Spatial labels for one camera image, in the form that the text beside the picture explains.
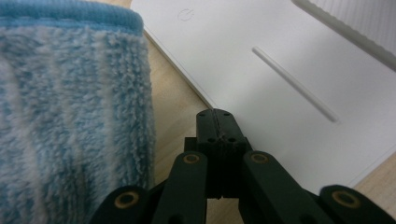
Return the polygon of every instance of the blue towel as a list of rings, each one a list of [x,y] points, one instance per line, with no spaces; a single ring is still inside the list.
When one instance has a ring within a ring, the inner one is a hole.
[[[147,42],[134,12],[0,1],[0,223],[88,223],[153,183]]]

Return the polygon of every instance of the white surface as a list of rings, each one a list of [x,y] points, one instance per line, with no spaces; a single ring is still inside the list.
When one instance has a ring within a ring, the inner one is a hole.
[[[134,0],[145,29],[257,150],[314,192],[353,186],[396,151],[396,74],[288,0]],[[252,52],[262,49],[331,122]]]
[[[394,0],[304,0],[308,1],[373,43],[396,55],[396,1]]]

